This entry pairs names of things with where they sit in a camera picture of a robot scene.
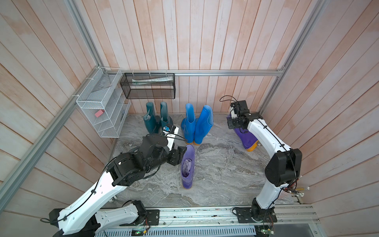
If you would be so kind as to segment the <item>purple rain boot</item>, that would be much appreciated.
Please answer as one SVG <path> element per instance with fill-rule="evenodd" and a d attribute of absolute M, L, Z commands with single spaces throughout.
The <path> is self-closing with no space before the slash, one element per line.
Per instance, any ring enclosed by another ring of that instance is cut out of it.
<path fill-rule="evenodd" d="M 246 151 L 251 152 L 255 150 L 258 144 L 258 139 L 252 133 L 246 129 L 242 130 L 241 128 L 234 128 L 234 132 L 240 138 Z"/>
<path fill-rule="evenodd" d="M 183 187 L 190 189 L 194 178 L 195 151 L 193 145 L 187 145 L 186 148 L 181 162 L 181 179 Z"/>

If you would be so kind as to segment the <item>blue rain boot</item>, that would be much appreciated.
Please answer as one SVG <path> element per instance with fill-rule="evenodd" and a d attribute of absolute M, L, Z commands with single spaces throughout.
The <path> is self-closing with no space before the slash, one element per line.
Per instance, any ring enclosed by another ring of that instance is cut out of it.
<path fill-rule="evenodd" d="M 205 105 L 201 111 L 199 118 L 196 119 L 196 127 L 194 132 L 194 144 L 200 145 L 204 137 L 209 133 L 213 121 L 213 111 L 212 108 L 208 105 Z"/>
<path fill-rule="evenodd" d="M 181 122 L 181 129 L 184 133 L 184 138 L 187 140 L 188 144 L 192 144 L 194 141 L 195 133 L 195 113 L 194 107 L 191 103 L 185 105 L 186 117 Z"/>

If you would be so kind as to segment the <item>teal rain boot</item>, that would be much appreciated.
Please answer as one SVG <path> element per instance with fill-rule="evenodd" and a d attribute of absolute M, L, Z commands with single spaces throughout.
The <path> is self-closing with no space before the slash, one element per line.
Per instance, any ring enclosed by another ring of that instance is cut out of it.
<path fill-rule="evenodd" d="M 160 123 L 161 128 L 164 128 L 167 124 L 173 124 L 173 120 L 169 115 L 168 105 L 166 102 L 160 103 Z"/>
<path fill-rule="evenodd" d="M 159 133 L 160 117 L 155 114 L 153 102 L 146 103 L 147 113 L 143 116 L 145 127 L 149 134 Z"/>

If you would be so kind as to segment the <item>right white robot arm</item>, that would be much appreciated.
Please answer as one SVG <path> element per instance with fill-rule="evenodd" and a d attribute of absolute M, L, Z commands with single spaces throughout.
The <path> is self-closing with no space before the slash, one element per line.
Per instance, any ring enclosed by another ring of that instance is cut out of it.
<path fill-rule="evenodd" d="M 258 112 L 251 112 L 245 100 L 230 104 L 229 129 L 241 128 L 252 133 L 266 149 L 270 161 L 265 167 L 265 184 L 252 201 L 251 218 L 262 223 L 274 213 L 280 194 L 291 190 L 300 177 L 302 152 L 285 144 L 267 125 Z"/>

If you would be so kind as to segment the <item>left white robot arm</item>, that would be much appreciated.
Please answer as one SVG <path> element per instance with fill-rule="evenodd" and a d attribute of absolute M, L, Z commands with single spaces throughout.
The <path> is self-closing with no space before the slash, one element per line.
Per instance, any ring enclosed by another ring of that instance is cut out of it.
<path fill-rule="evenodd" d="M 56 237 L 93 237 L 114 226 L 144 225 L 148 213 L 140 200 L 108 211 L 101 208 L 134 182 L 153 177 L 163 164 L 179 165 L 187 148 L 175 148 L 175 140 L 184 138 L 174 133 L 146 135 L 139 147 L 109 161 L 94 185 L 74 203 L 53 209 L 40 221 L 57 227 Z"/>

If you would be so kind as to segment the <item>pink eraser block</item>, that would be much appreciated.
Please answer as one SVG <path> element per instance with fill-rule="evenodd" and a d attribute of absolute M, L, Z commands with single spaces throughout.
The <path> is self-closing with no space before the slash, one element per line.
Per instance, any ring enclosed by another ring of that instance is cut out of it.
<path fill-rule="evenodd" d="M 102 116 L 104 114 L 105 110 L 98 110 L 94 115 L 96 118 Z"/>

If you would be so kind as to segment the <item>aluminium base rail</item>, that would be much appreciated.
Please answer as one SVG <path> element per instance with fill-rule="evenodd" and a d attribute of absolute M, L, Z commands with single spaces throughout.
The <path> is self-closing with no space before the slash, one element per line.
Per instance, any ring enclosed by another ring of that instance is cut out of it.
<path fill-rule="evenodd" d="M 114 226 L 97 237 L 324 237 L 309 204 L 279 204 L 262 223 L 253 222 L 248 206 L 148 208 L 145 225 Z"/>

